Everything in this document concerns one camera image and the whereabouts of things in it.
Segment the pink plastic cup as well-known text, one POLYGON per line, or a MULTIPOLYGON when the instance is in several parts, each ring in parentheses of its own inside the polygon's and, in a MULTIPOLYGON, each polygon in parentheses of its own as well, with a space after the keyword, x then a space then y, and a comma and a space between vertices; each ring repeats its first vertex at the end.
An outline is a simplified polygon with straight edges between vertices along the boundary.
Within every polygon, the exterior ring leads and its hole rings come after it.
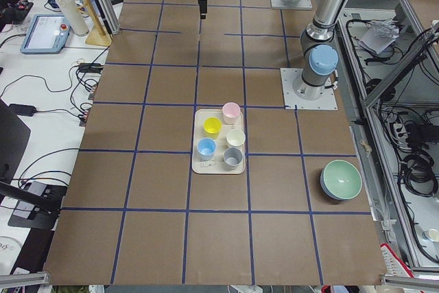
POLYGON ((223 120, 226 124, 234 124, 240 114, 241 109, 235 102, 227 102, 222 106, 223 120))

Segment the yellow plastic cup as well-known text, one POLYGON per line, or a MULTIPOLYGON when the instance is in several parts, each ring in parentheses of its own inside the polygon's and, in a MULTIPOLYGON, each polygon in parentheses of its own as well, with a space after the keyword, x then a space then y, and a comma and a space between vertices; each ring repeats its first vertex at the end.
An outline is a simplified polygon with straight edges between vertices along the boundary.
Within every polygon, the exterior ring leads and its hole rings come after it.
POLYGON ((217 117, 209 117, 203 123, 203 130, 207 137, 211 139, 218 138, 222 129, 222 122, 217 117))

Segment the pale green plastic cup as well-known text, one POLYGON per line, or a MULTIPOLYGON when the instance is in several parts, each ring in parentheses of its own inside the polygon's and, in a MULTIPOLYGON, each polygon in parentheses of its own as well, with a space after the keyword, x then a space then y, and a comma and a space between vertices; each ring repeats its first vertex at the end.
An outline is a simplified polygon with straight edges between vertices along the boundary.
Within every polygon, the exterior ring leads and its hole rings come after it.
POLYGON ((226 142, 230 148, 240 148, 246 142, 243 130, 233 128, 226 134, 226 142))

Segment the blue plastic cup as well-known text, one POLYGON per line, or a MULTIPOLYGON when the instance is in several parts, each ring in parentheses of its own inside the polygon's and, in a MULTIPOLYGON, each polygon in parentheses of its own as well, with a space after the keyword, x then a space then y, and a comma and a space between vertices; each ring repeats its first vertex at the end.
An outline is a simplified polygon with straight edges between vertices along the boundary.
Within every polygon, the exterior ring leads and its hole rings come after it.
POLYGON ((211 138, 202 138, 198 141, 197 151, 202 161, 211 160, 216 151, 216 142, 211 138))

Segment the grey plastic cup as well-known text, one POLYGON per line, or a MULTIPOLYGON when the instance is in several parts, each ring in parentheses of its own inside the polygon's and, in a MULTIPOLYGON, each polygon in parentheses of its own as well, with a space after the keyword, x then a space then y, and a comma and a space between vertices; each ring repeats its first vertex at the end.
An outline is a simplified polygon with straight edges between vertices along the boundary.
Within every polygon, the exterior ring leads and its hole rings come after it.
POLYGON ((227 170, 237 169, 243 161, 243 154, 237 148, 227 148, 224 151, 224 166, 227 170))

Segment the wooden stand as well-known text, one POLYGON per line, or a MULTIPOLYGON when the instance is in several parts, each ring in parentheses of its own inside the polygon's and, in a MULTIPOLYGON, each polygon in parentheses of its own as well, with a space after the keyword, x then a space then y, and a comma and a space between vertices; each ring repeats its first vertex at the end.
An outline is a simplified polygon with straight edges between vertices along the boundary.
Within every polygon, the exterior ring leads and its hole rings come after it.
POLYGON ((108 32, 104 29, 104 26, 100 23, 98 15, 92 5, 91 0, 83 0, 84 6, 87 9, 88 15, 91 17, 93 22, 93 28, 88 33, 88 36, 85 40, 87 45, 95 45, 108 47, 111 45, 111 37, 108 32))

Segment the black usb hub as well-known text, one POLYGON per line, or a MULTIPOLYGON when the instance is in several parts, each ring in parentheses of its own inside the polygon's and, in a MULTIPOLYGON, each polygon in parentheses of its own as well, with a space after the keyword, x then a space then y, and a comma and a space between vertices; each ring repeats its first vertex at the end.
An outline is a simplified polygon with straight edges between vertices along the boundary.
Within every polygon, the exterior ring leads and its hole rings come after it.
POLYGON ((103 65, 100 63, 80 63, 78 65, 78 71, 80 73, 96 73, 100 74, 102 72, 102 69, 104 68, 103 65))

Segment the blue teach pendant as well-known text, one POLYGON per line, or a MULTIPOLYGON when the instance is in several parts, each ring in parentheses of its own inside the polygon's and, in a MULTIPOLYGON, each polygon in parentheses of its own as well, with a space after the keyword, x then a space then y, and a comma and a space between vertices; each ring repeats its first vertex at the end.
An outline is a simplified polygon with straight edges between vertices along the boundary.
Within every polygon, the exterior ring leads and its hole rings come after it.
POLYGON ((65 16, 37 14, 33 17, 21 45, 22 54, 59 54, 71 27, 65 16))

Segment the cream plastic tray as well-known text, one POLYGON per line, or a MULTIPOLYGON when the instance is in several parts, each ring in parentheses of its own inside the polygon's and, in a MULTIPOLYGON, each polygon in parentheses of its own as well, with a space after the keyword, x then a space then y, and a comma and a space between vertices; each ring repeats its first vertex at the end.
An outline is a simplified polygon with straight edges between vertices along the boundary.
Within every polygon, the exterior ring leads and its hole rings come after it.
POLYGON ((226 135, 231 129, 244 129, 244 116, 241 113, 234 124, 226 124, 223 120, 221 109, 201 108, 196 111, 194 117, 193 132, 193 155, 191 158, 191 168, 197 174, 240 174, 246 168, 245 145, 241 145, 238 149, 243 154, 242 161, 237 167, 229 167, 224 161, 224 152, 228 148, 226 135), (209 117, 218 118, 222 122, 222 129, 219 135, 214 139, 217 148, 213 157, 209 160, 202 160, 200 153, 197 151, 198 141, 206 137, 203 128, 204 122, 209 117))

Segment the crumpled white paper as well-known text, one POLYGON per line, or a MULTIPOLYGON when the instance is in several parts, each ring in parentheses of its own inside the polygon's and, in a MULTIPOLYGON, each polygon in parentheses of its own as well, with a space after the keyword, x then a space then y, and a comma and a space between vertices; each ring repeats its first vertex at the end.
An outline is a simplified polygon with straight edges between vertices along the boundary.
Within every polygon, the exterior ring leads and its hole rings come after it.
POLYGON ((368 22, 369 29, 359 40, 361 48, 380 54, 399 37, 399 28, 392 19, 368 22))

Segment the black power adapter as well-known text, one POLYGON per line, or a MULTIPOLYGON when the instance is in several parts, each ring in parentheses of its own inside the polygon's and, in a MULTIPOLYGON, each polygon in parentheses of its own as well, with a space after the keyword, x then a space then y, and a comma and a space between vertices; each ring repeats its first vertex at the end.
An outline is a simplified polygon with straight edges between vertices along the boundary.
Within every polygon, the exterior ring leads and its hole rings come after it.
POLYGON ((10 104, 9 108, 16 114, 25 117, 32 117, 37 113, 35 106, 25 104, 10 104))

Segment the green ceramic bowl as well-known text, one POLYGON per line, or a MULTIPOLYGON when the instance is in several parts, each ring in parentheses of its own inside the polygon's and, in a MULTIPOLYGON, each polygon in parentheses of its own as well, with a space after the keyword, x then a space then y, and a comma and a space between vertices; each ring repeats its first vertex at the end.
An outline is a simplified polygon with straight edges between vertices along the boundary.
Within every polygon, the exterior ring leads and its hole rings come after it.
POLYGON ((359 170, 348 161, 329 162, 320 173, 320 186, 335 200, 351 200, 359 195, 362 179, 359 170))

